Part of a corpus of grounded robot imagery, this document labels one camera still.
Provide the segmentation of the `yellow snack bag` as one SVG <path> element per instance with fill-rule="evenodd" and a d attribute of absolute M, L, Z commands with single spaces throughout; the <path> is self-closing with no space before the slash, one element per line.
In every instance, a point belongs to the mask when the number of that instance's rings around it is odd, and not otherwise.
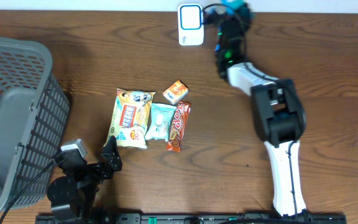
<path fill-rule="evenodd" d="M 111 137 L 118 147 L 147 149 L 145 134 L 155 92 L 117 89 L 106 145 Z"/>

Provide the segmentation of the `teal snack packet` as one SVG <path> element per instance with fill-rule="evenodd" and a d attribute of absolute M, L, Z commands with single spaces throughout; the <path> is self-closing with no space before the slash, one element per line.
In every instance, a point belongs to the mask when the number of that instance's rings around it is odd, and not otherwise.
<path fill-rule="evenodd" d="M 169 138 L 169 130 L 175 106 L 162 103 L 152 103 L 151 106 L 151 124 L 145 134 L 145 139 L 164 139 L 166 142 Z"/>

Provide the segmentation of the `small orange box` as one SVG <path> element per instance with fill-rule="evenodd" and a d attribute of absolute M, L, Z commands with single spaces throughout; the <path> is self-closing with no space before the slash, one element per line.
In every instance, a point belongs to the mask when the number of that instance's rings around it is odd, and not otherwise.
<path fill-rule="evenodd" d="M 177 80 L 163 92 L 163 96 L 172 105 L 175 105 L 186 96 L 188 92 L 188 87 L 181 80 Z"/>

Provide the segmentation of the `red chocolate bar wrapper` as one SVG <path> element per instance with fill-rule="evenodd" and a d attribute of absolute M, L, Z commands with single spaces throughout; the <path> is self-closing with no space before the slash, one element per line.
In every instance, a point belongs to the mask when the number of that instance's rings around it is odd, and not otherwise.
<path fill-rule="evenodd" d="M 166 150 L 180 152 L 181 143 L 185 133 L 186 124 L 191 111 L 191 103 L 179 101 L 177 108 L 173 114 L 170 127 L 170 134 Z"/>

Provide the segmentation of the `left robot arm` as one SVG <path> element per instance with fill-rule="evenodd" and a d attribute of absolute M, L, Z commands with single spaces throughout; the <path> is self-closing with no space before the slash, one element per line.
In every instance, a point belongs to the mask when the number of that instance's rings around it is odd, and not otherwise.
<path fill-rule="evenodd" d="M 99 185 L 122 170 L 117 141 L 111 136 L 102 148 L 102 161 L 89 164 L 82 139 L 66 142 L 53 158 L 65 174 L 55 179 L 47 189 L 51 211 L 56 223 L 108 223 L 108 213 L 94 208 Z"/>

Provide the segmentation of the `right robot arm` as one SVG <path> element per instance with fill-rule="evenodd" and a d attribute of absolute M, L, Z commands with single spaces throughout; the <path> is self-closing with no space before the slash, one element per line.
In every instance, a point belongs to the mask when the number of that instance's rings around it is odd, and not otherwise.
<path fill-rule="evenodd" d="M 281 217 L 297 217 L 305 208 L 298 153 L 306 115 L 291 79 L 268 76 L 247 59 L 250 15 L 224 14 L 215 49 L 219 76 L 250 98 L 255 132 L 265 145 L 273 177 L 273 207 Z"/>

